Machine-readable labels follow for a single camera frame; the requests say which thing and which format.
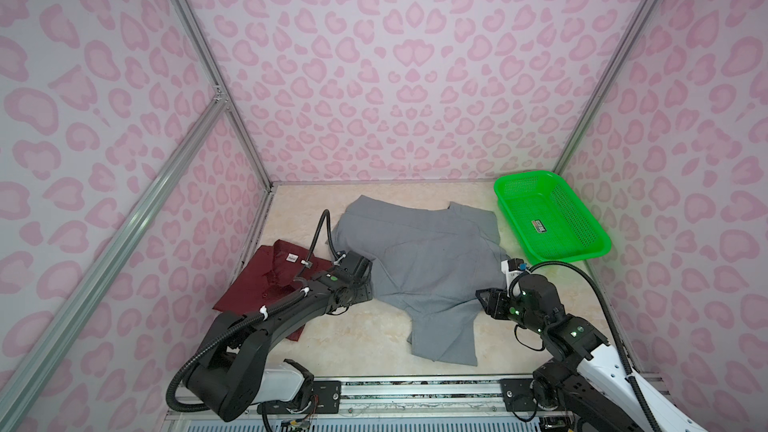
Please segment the grey long sleeve shirt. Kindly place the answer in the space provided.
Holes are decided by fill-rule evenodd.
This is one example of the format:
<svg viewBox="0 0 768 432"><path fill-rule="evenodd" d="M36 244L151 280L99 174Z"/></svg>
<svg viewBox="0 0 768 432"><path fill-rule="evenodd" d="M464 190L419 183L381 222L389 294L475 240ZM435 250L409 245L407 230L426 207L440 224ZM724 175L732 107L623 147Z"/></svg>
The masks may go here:
<svg viewBox="0 0 768 432"><path fill-rule="evenodd" d="M509 258L493 212L455 202L413 209L361 196L332 238L337 248L371 260L373 296L408 314L413 355L477 365L476 293L504 285L501 265Z"/></svg>

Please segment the maroon long sleeve shirt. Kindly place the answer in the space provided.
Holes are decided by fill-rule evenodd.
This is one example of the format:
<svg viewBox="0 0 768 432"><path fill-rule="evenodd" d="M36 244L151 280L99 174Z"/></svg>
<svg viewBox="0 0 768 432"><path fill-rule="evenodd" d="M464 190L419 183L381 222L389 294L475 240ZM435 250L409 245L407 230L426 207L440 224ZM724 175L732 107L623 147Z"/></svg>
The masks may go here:
<svg viewBox="0 0 768 432"><path fill-rule="evenodd" d="M245 315L299 290L295 277L307 254L307 249L284 240L260 246L213 309Z"/></svg>

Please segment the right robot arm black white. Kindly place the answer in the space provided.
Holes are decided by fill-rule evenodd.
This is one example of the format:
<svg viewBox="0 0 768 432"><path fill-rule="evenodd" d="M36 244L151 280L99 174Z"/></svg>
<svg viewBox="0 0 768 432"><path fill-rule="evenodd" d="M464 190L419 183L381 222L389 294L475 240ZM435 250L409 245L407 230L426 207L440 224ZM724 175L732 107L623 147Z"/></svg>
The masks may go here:
<svg viewBox="0 0 768 432"><path fill-rule="evenodd" d="M568 313L545 276L518 272L508 287L475 292L484 312L536 333L551 359L530 386L539 409L562 407L597 431L702 431L586 319Z"/></svg>

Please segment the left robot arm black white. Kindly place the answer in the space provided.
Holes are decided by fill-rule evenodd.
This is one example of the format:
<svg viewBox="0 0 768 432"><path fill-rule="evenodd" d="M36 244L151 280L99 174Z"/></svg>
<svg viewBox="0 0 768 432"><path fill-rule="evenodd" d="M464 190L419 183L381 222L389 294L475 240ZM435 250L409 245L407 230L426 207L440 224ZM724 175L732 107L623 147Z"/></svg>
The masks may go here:
<svg viewBox="0 0 768 432"><path fill-rule="evenodd" d="M269 366L271 350L309 321L372 299L371 261L347 252L298 290L256 312L222 312L165 394L178 413L211 411L231 422L258 405L303 413L312 402L314 375L286 359Z"/></svg>

